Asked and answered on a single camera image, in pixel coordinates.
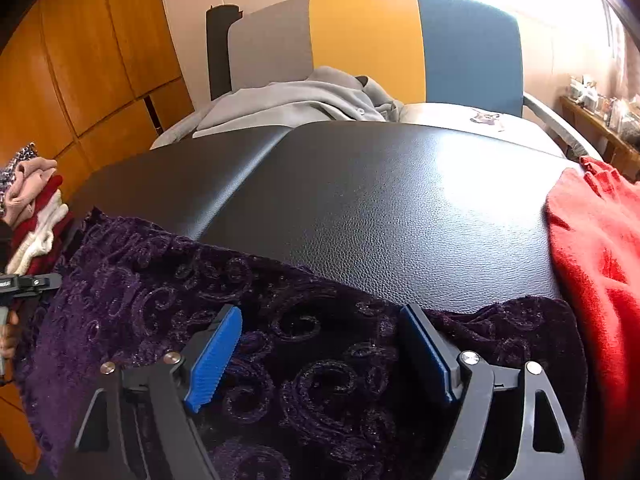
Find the person left hand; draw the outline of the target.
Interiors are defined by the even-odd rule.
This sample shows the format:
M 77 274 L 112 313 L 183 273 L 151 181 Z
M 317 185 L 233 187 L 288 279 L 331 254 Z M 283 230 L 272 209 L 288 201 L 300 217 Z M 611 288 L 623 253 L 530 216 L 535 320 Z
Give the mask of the person left hand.
M 21 340 L 20 318 L 15 311 L 10 311 L 6 324 L 1 327 L 0 351 L 3 359 L 13 359 L 15 350 Z

